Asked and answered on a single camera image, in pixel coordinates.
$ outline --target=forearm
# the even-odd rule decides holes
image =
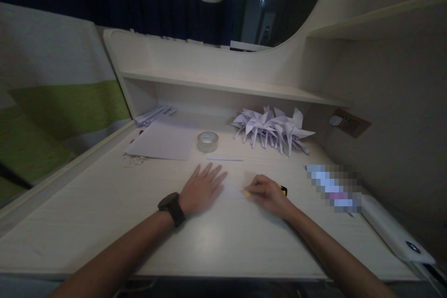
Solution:
[[[50,297],[112,297],[173,228],[168,212],[154,213],[79,269]]]
[[[396,297],[358,259],[295,206],[287,221],[307,242],[346,296]]]

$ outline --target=desk surface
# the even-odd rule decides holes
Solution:
[[[361,215],[350,217],[326,207],[307,179],[305,165],[333,164],[313,140],[310,156],[293,151],[289,158],[260,143],[252,149],[233,140],[236,129],[227,118],[195,114],[202,131],[219,135],[210,156],[243,159],[221,163],[228,183],[241,189],[257,173],[288,188],[288,197],[382,280],[416,280],[383,244]],[[206,154],[191,149],[188,161],[149,159],[133,168],[122,166],[133,130],[89,168],[0,240],[0,271],[60,275],[72,273],[157,210],[165,195],[180,191]],[[223,276],[259,278],[327,278],[294,232],[243,198],[220,197],[202,215],[176,230],[139,269],[149,276]]]

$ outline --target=paper crane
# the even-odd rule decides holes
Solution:
[[[293,117],[289,118],[285,113],[277,108],[275,110],[275,117],[269,106],[264,107],[264,114],[257,113],[249,109],[243,109],[231,125],[238,127],[234,139],[239,133],[245,129],[244,143],[248,134],[251,133],[251,147],[254,148],[256,137],[259,135],[261,145],[267,148],[267,142],[270,139],[270,146],[277,148],[279,144],[279,152],[283,154],[283,144],[289,149],[289,157],[291,156],[292,146],[295,149],[300,147],[306,155],[309,155],[309,150],[304,146],[300,139],[313,135],[315,132],[310,132],[301,129],[303,126],[303,114],[298,108],[295,108]]]

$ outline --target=watch strap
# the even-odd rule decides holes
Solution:
[[[182,208],[180,207],[180,204],[178,201],[173,203],[168,207],[168,212],[171,214],[172,218],[174,219],[174,225],[175,227],[180,226],[183,221],[185,221],[185,215],[182,211]]]

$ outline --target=tape roll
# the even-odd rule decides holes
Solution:
[[[217,149],[219,136],[213,132],[203,132],[197,137],[197,149],[204,153],[210,153]]]

